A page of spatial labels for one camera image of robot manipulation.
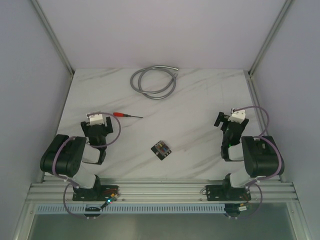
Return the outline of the clear fuse box cover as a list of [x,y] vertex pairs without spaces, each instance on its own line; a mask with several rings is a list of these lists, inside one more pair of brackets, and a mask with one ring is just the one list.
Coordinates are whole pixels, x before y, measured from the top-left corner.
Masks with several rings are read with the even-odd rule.
[[161,154],[161,155],[166,155],[169,151],[170,148],[167,146],[167,144],[164,141],[159,141],[156,145],[155,145],[155,149]]

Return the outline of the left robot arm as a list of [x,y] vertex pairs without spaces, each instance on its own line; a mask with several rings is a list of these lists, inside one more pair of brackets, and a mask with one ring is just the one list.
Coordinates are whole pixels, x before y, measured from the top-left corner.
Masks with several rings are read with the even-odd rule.
[[100,178],[86,166],[104,162],[106,137],[114,132],[111,117],[92,114],[80,126],[84,136],[54,137],[41,157],[40,169],[68,182],[73,188],[73,201],[109,201],[117,188],[102,185]]

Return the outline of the black fuse box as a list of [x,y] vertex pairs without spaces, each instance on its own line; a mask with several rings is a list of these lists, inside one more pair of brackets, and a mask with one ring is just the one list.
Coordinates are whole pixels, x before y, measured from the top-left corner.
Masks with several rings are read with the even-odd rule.
[[166,157],[168,157],[172,151],[169,146],[163,141],[160,140],[154,146],[150,148],[150,150],[161,160],[163,161]]

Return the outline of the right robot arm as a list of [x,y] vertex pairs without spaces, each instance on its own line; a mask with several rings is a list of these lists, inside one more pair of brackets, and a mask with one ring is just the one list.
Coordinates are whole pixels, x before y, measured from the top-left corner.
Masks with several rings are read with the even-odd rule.
[[249,123],[244,110],[230,115],[220,112],[214,126],[222,131],[220,154],[226,162],[243,166],[228,173],[219,185],[207,187],[207,197],[215,201],[236,201],[250,197],[250,186],[282,175],[284,160],[272,136],[242,136]]

